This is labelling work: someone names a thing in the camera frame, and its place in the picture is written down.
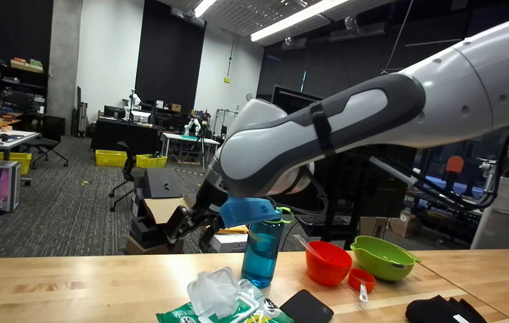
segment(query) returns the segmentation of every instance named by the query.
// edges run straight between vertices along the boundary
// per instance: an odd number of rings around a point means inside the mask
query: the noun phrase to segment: green bowl
[[[415,256],[406,249],[368,234],[358,234],[350,251],[361,269],[386,281],[402,279],[415,263]]]

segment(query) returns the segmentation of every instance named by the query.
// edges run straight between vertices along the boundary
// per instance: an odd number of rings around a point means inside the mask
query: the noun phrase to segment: red bowl
[[[359,292],[359,283],[363,283],[365,290],[370,292],[376,285],[376,277],[361,269],[350,269],[347,274],[347,285]]]
[[[309,247],[318,256],[306,249],[307,276],[325,286],[338,285],[350,267],[350,256],[345,249],[324,240],[311,240]]]

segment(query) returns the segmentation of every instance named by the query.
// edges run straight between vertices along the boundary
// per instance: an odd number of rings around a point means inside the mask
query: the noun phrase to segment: office chair
[[[135,163],[135,154],[132,152],[132,148],[125,141],[117,141],[116,145],[126,152],[126,159],[125,159],[123,168],[121,168],[123,181],[119,184],[112,186],[112,190],[109,191],[109,197],[114,197],[114,191],[126,182],[132,182],[132,188],[126,190],[125,193],[121,193],[119,197],[116,197],[112,200],[112,204],[109,206],[109,211],[114,211],[116,204],[121,199],[125,199],[128,193],[134,191],[135,181],[141,177],[141,175],[132,173],[132,168],[134,168],[134,163]]]
[[[31,138],[24,141],[22,145],[28,148],[35,148],[37,155],[31,159],[31,166],[42,157],[48,159],[48,154],[53,152],[57,157],[60,157],[64,166],[69,164],[69,159],[55,150],[55,146],[60,143],[60,136],[64,132],[64,118],[58,116],[48,116],[48,114],[33,114],[26,116],[24,129],[39,132],[37,138]]]

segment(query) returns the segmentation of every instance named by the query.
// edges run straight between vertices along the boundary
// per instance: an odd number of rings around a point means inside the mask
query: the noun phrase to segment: laboratory room
[[[0,323],[509,323],[509,0],[0,0]]]

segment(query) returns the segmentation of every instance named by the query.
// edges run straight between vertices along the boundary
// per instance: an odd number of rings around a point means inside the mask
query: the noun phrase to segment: wooden table
[[[509,315],[509,249],[424,251],[420,263]]]
[[[422,261],[449,258],[438,254],[420,252]],[[187,301],[186,283],[200,270],[229,265],[238,274],[239,263],[239,252],[0,258],[0,321],[152,323],[155,312]],[[361,308],[356,292],[345,283],[325,288],[311,281],[304,272],[304,252],[281,252],[266,295],[281,304],[298,288],[307,288],[327,303],[334,310],[333,321],[404,321],[411,299],[435,294],[467,299],[487,321],[509,321],[499,310],[424,265],[415,265],[399,283],[377,283],[367,308]]]

